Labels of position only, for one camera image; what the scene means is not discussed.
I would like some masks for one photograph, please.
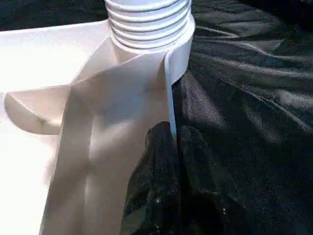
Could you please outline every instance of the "dark cloth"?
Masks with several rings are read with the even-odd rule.
[[[313,234],[312,32],[240,1],[194,0],[192,10],[177,126],[200,130],[255,234]]]

